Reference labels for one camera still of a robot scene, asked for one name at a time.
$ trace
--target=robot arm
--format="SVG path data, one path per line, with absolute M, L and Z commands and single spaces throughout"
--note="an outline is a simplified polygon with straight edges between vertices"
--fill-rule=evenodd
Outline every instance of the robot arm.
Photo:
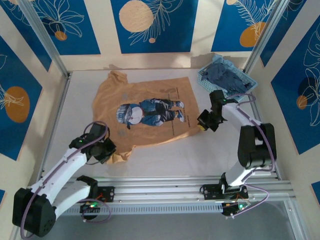
M 106 132 L 106 126 L 94 123 L 89 133 L 71 142 L 51 171 L 31 188 L 20 188 L 14 195 L 12 223 L 43 237 L 72 205 L 83 199 L 97 198 L 98 182 L 87 176 L 78 177 L 71 186 L 62 188 L 91 157 L 103 164 L 116 151 L 109 137 L 104 139 Z
M 210 93 L 211 112 L 204 110 L 198 118 L 198 125 L 203 130 L 214 132 L 219 124 L 229 121 L 240 132 L 238 145 L 238 161 L 227 172 L 223 173 L 217 186 L 217 196 L 238 193 L 245 181 L 255 171 L 261 170 L 272 163 L 267 142 L 259 131 L 261 129 L 270 145 L 274 159 L 276 158 L 275 130 L 270 123 L 249 117 L 234 99 L 227 99 L 222 90 Z

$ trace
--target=white wall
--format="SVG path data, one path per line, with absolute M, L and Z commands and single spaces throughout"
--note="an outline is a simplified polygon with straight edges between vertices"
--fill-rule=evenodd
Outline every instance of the white wall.
M 307 0 L 267 66 L 264 68 L 259 59 L 250 74 L 259 84 L 254 92 L 263 119 L 275 127 L 277 163 L 284 178 L 289 179 L 293 185 L 306 225 L 315 240 L 320 239 L 320 205 L 311 184 L 320 181 L 320 145 L 298 154 L 271 81 L 318 18 L 319 9 L 319 0 Z
M 190 53 L 121 54 L 111 2 L 84 0 L 101 55 L 63 55 L 61 58 L 70 71 L 204 67 L 212 60 L 211 48 L 224 1 L 198 1 Z M 237 67 L 242 68 L 251 52 L 217 53 L 228 56 Z
M 0 154 L 0 189 L 6 192 L 0 206 L 0 238 L 8 240 L 13 229 L 14 194 L 19 188 L 28 185 L 35 165 L 38 166 L 42 160 L 64 81 L 54 64 L 51 65 L 49 72 L 45 70 L 1 7 L 0 23 L 2 26 L 0 36 L 42 85 L 42 92 L 17 161 Z

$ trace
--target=cartoon figure print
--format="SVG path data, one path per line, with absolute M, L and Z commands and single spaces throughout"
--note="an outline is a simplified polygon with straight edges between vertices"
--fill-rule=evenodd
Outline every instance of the cartoon figure print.
M 116 111 L 116 119 L 121 124 L 126 124 L 128 129 L 131 125 L 146 124 L 158 127 L 164 122 L 173 121 L 175 118 L 181 122 L 185 121 L 182 111 L 171 110 L 173 107 L 184 108 L 182 101 L 172 101 L 169 99 L 151 98 L 145 99 L 139 104 L 122 104 Z

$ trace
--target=white leaf illustration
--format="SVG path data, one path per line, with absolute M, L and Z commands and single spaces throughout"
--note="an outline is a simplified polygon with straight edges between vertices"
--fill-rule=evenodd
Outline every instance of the white leaf illustration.
M 320 102 L 318 102 L 318 100 L 315 100 L 314 104 L 312 104 L 310 107 L 310 116 L 311 116 L 310 126 L 311 127 L 315 127 L 320 123 L 319 113 L 320 113 Z
M 145 0 L 143 1 L 151 10 L 153 14 L 152 25 L 141 32 L 133 32 L 129 39 L 133 39 L 130 46 L 139 41 L 146 42 L 150 39 L 157 39 L 161 35 L 162 31 L 166 30 L 166 26 L 170 26 L 170 13 L 177 10 L 184 0 Z
M 4 67 L 6 64 L 7 56 L 0 54 L 0 70 Z M 22 100 L 24 97 L 14 97 L 10 94 L 8 94 L 3 87 L 0 84 L 0 110 L 3 109 L 6 105 L 10 106 L 10 104 L 17 104 L 20 106 L 23 106 Z
M 246 21 L 249 27 L 254 29 L 255 39 L 257 40 L 261 33 L 261 23 L 272 12 L 278 0 L 270 0 L 267 4 L 264 0 L 263 5 L 258 8 L 255 0 L 237 0 L 234 4 L 238 8 L 238 12 L 241 18 Z
M 303 64 L 310 68 L 315 68 L 320 63 L 320 24 L 316 31 L 311 35 L 308 42 L 307 50 L 305 51 Z
M 8 0 L 0 0 L 5 3 L 5 6 L 11 11 L 12 15 L 24 24 L 29 26 L 25 16 L 22 14 L 18 5 L 11 3 Z M 69 10 L 69 0 L 34 0 L 31 1 L 42 23 L 46 26 L 48 32 L 60 31 L 70 33 L 82 37 L 82 31 L 76 24 L 84 21 L 85 16 L 75 11 Z
M 288 5 L 286 6 L 286 9 L 284 10 L 284 13 L 282 14 L 282 17 L 287 20 L 289 12 L 298 11 L 303 3 L 304 0 L 290 0 Z

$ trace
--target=white table surface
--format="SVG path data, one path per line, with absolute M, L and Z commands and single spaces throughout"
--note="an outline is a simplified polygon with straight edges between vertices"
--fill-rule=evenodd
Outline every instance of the white table surface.
M 62 108 L 44 170 L 49 171 L 93 120 L 92 102 L 109 70 L 75 71 Z M 197 69 L 121 70 L 129 83 L 189 77 L 201 113 L 210 110 L 209 93 L 197 83 Z M 250 104 L 241 106 L 253 115 Z M 85 165 L 74 177 L 220 176 L 238 160 L 239 132 L 229 122 L 174 142 L 135 148 L 127 162 Z

